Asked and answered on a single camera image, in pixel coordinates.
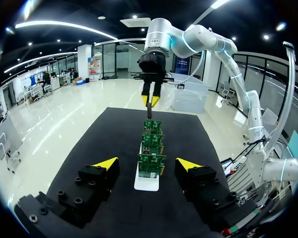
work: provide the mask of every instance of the black mat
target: black mat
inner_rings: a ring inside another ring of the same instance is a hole
[[[197,116],[153,112],[153,119],[163,121],[165,169],[158,192],[137,191],[137,154],[146,116],[146,111],[107,108],[72,149],[47,195],[57,200],[57,191],[73,183],[78,169],[85,164],[119,157],[120,176],[114,189],[84,231],[103,237],[206,236],[209,228],[186,201],[174,176],[174,163],[180,157],[209,165],[227,187],[215,149]]]

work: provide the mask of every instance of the circuit board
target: circuit board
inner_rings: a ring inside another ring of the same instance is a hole
[[[145,120],[145,133],[162,134],[162,121],[160,120]]]
[[[165,155],[138,155],[139,177],[156,178],[162,175]]]
[[[164,135],[161,126],[159,120],[146,120],[144,123],[141,154],[138,155],[139,177],[156,178],[163,173],[166,156],[162,155]]]
[[[142,143],[144,145],[156,145],[160,146],[161,145],[161,140],[164,137],[164,135],[156,135],[156,134],[146,134],[143,133],[143,139]]]

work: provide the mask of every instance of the ceiling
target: ceiling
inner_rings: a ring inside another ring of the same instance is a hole
[[[175,27],[185,30],[215,0],[43,0],[31,13],[27,21],[54,20],[70,22],[110,34],[118,39],[144,38],[146,32],[139,27],[128,28],[121,19],[162,17]],[[17,63],[44,55],[72,52],[79,45],[111,40],[85,30],[67,26],[30,26],[14,29],[16,23],[23,22],[19,12],[13,16],[8,26],[15,32],[4,31],[0,48],[0,82],[9,78],[3,71]],[[286,22],[284,31],[277,32],[276,26]],[[292,42],[296,48],[298,64],[298,3],[290,0],[231,0],[212,11],[199,24],[227,38],[235,36],[239,51],[269,54],[287,59],[282,41]],[[263,40],[268,34],[270,39]],[[20,68],[12,70],[14,75]]]

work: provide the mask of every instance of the white floor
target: white floor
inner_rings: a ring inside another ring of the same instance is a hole
[[[154,111],[175,112],[166,108],[166,88]],[[22,163],[13,175],[5,161],[0,161],[0,194],[4,203],[13,209],[22,196],[46,193],[71,149],[107,107],[146,109],[141,91],[140,80],[111,79],[62,87],[28,107],[12,108],[10,115],[23,141],[19,148]],[[220,161],[240,153],[242,135],[247,130],[243,114],[231,105],[222,105],[221,100],[217,93],[210,92],[205,111],[196,114]]]

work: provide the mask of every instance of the white board holder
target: white board holder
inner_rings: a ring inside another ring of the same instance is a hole
[[[140,144],[139,154],[142,153],[141,147],[142,147],[142,144]],[[157,192],[159,190],[159,175],[157,175],[156,178],[139,177],[139,161],[138,161],[134,188],[135,190]]]

